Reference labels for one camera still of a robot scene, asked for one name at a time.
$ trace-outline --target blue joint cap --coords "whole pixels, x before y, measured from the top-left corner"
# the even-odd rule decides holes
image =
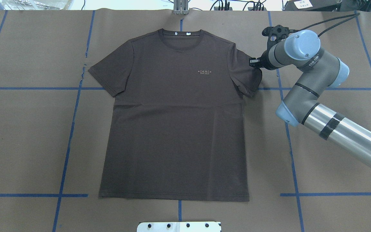
[[[296,127],[299,122],[297,119],[293,116],[293,114],[290,112],[290,110],[287,108],[286,104],[284,104],[284,101],[281,101],[281,104],[276,110],[276,115],[283,119],[284,122]]]
[[[291,34],[284,42],[284,51],[295,60],[308,60],[320,49],[320,39],[314,31],[303,30]]]
[[[336,79],[333,81],[331,85],[329,85],[330,88],[337,88],[341,83],[343,83],[347,79],[350,72],[349,67],[345,63],[343,63],[338,57],[337,59],[340,62],[340,69]]]

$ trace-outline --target shirt logo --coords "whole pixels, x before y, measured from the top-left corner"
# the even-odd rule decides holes
[[[205,75],[210,75],[211,71],[210,70],[198,70],[200,74],[205,74]]]

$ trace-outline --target white bracket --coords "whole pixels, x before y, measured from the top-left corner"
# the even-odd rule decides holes
[[[221,222],[140,223],[137,232],[221,232]]]
[[[188,0],[173,0],[175,15],[188,15]]]

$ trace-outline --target gray robot arm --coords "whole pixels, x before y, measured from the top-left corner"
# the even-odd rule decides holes
[[[303,72],[278,107],[278,117],[292,126],[305,125],[371,167],[371,132],[317,101],[327,87],[335,88],[346,80],[349,68],[320,46],[316,33],[291,34],[261,58],[250,60],[250,65],[256,62],[269,70],[294,64]]]

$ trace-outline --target t-shirt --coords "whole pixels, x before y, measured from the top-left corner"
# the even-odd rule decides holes
[[[235,43],[160,29],[89,72],[115,97],[99,197],[249,201],[243,94],[262,72]]]

